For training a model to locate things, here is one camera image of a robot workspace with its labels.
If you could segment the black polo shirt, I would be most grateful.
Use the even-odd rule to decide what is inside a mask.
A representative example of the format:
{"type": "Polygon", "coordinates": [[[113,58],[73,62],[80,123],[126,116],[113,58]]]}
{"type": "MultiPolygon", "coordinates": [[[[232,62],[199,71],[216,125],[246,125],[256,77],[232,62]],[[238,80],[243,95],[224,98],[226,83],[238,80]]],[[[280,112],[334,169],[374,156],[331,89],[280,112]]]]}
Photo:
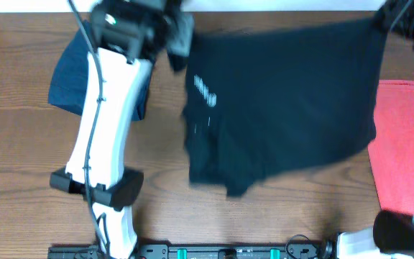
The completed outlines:
{"type": "Polygon", "coordinates": [[[183,108],[190,182],[241,196],[278,173],[364,150],[376,136],[386,39],[373,18],[197,34],[183,108]]]}

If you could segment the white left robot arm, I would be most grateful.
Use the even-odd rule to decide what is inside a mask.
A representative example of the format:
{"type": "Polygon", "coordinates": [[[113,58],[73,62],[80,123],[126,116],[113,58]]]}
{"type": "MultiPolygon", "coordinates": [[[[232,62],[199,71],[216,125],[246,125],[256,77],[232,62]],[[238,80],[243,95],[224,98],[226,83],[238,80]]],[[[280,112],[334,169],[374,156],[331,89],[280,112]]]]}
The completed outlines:
{"type": "Polygon", "coordinates": [[[144,180],[124,164],[132,115],[158,53],[188,55],[193,18],[178,1],[100,1],[88,22],[80,15],[75,21],[86,42],[86,95],[73,152],[50,186],[82,196],[92,219],[98,245],[78,248],[72,258],[132,258],[132,206],[144,180]]]}

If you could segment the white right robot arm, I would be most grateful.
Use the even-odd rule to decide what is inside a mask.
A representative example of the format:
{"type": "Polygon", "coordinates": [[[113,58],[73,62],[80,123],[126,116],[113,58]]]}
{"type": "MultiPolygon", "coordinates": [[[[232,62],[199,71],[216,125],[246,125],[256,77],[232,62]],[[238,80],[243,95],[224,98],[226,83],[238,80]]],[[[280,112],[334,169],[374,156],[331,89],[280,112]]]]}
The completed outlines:
{"type": "MultiPolygon", "coordinates": [[[[414,41],[414,1],[386,1],[378,12],[384,29],[414,41]]],[[[383,209],[370,228],[324,240],[316,257],[414,258],[414,215],[383,209]]]]}

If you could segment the red t-shirt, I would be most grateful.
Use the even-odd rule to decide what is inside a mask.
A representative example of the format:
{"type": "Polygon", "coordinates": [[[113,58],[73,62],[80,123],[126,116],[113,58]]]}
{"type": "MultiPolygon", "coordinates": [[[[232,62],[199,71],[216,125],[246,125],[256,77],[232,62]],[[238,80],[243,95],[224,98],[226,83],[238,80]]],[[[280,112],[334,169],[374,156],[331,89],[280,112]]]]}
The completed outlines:
{"type": "Polygon", "coordinates": [[[414,214],[414,81],[380,81],[368,146],[379,204],[414,214]]]}

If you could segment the folded navy blue garment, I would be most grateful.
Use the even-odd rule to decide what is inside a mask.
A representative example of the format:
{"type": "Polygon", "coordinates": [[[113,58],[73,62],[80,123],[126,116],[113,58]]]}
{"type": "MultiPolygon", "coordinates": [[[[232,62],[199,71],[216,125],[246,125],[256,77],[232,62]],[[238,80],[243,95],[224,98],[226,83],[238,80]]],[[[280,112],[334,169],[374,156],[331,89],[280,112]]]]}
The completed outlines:
{"type": "MultiPolygon", "coordinates": [[[[100,111],[108,114],[106,106],[115,103],[118,96],[128,94],[139,69],[147,62],[131,65],[122,55],[105,49],[99,50],[98,60],[103,76],[103,101],[100,111]]],[[[48,103],[81,116],[89,83],[92,83],[92,101],[98,98],[96,76],[89,76],[89,73],[96,72],[96,65],[90,56],[83,33],[77,31],[55,66],[50,82],[48,103]]]]}

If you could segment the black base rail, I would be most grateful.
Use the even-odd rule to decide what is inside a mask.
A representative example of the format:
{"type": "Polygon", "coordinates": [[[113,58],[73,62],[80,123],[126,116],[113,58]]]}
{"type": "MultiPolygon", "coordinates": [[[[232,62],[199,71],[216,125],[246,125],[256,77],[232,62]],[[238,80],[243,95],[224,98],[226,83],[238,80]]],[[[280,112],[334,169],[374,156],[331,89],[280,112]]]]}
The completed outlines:
{"type": "Polygon", "coordinates": [[[291,237],[286,243],[267,244],[172,244],[137,242],[131,247],[119,244],[53,245],[48,259],[133,258],[133,259],[314,259],[336,258],[337,240],[311,240],[304,235],[291,237]]]}

